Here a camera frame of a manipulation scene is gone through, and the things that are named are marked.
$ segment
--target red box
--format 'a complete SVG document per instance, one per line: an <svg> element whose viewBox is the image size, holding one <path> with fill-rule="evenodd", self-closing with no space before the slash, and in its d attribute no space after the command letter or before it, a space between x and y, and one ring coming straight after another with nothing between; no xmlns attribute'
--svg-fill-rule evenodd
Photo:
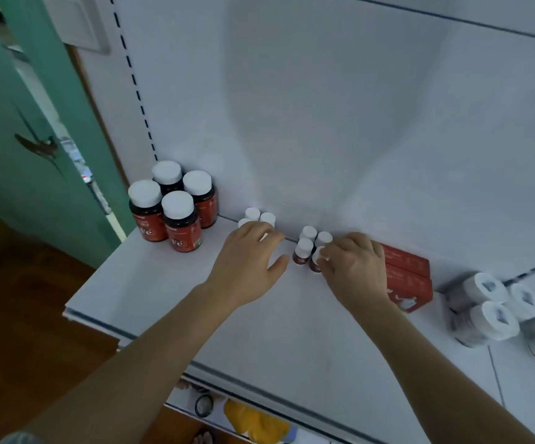
<svg viewBox="0 0 535 444"><path fill-rule="evenodd" d="M427 277L385 264L387 294L403 311L411 313L432 300L432 281Z"/></svg>
<svg viewBox="0 0 535 444"><path fill-rule="evenodd" d="M385 263L430 278L430 262L428 259L415 256L414 254L402 251L401 249L383 245L382 243L381 246L385 250Z"/></svg>

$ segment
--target green door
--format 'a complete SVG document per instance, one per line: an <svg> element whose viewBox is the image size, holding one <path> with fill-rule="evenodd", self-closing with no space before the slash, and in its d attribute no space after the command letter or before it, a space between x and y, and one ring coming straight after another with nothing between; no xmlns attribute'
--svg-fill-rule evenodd
<svg viewBox="0 0 535 444"><path fill-rule="evenodd" d="M119 238L60 144L54 139L51 146L33 146L52 137L0 45L0 217L96 268Z"/></svg>

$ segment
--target wooden floor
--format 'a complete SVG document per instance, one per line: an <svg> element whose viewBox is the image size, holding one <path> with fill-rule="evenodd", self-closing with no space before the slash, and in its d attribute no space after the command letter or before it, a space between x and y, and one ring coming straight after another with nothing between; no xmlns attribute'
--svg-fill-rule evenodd
<svg viewBox="0 0 535 444"><path fill-rule="evenodd" d="M0 438L62 396L106 359L117 340L64 319L65 302L93 270L44 245L0 254ZM146 444L189 444L202 424L163 408ZM219 444L243 441L214 430Z"/></svg>

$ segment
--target right hand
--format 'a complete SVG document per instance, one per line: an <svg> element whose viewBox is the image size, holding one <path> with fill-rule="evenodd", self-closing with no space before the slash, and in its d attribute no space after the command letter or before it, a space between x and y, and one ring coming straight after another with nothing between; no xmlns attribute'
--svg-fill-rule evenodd
<svg viewBox="0 0 535 444"><path fill-rule="evenodd" d="M350 232L321 249L321 255L324 258L317 264L329 288L352 315L393 305L387 296L385 252L379 243Z"/></svg>

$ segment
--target white bottle cap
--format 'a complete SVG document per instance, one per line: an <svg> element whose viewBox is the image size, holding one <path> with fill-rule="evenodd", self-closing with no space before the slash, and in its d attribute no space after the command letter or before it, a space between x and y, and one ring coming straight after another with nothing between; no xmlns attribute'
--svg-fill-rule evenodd
<svg viewBox="0 0 535 444"><path fill-rule="evenodd" d="M329 232L319 232L319 235L317 235L317 239L315 240L315 246L324 246L332 241L333 236Z"/></svg>
<svg viewBox="0 0 535 444"><path fill-rule="evenodd" d="M238 226L241 227L243 224L248 223L250 220L249 218L243 218L241 221L238 222Z"/></svg>
<svg viewBox="0 0 535 444"><path fill-rule="evenodd" d="M476 329L496 341L507 340L520 332L515 316L497 302L486 301L480 306L474 306L470 317Z"/></svg>
<svg viewBox="0 0 535 444"><path fill-rule="evenodd" d="M311 241L315 241L315 238L317 238L317 229L315 229L313 226L303 227L300 238L308 238Z"/></svg>
<svg viewBox="0 0 535 444"><path fill-rule="evenodd" d="M173 185L181 180L181 165L172 160L161 160L153 166L154 180L163 185Z"/></svg>
<svg viewBox="0 0 535 444"><path fill-rule="evenodd" d="M259 221L270 223L272 227L276 227L276 215L274 215L273 213L270 213L270 212L262 213L262 216L259 217Z"/></svg>
<svg viewBox="0 0 535 444"><path fill-rule="evenodd" d="M138 180L130 185L128 196L132 204L144 209L157 205L163 199L160 185L150 179Z"/></svg>
<svg viewBox="0 0 535 444"><path fill-rule="evenodd" d="M259 221L260 216L261 212L255 207L249 207L247 210L245 210L245 218L249 218L251 221Z"/></svg>
<svg viewBox="0 0 535 444"><path fill-rule="evenodd" d="M522 283L513 283L508 287L508 299L504 306L508 308L519 322L535 317L535 291Z"/></svg>
<svg viewBox="0 0 535 444"><path fill-rule="evenodd" d="M212 178L202 170L194 170L183 176L185 191L193 196L201 196L212 190Z"/></svg>
<svg viewBox="0 0 535 444"><path fill-rule="evenodd" d="M298 244L294 248L294 253L301 257L301 259L306 259L311 255L311 251L313 251L313 242L308 238L301 238L298 240Z"/></svg>
<svg viewBox="0 0 535 444"><path fill-rule="evenodd" d="M193 198L189 193L176 191L163 197L164 214L172 220L182 220L193 212Z"/></svg>
<svg viewBox="0 0 535 444"><path fill-rule="evenodd" d="M463 290L476 303L486 301L503 304L509 299L508 290L502 282L494 276L479 272L463 282Z"/></svg>
<svg viewBox="0 0 535 444"><path fill-rule="evenodd" d="M315 253L313 253L313 263L315 263L315 265L317 264L317 260L321 258L321 249L323 249L324 247L325 246L317 247L317 249L315 250Z"/></svg>

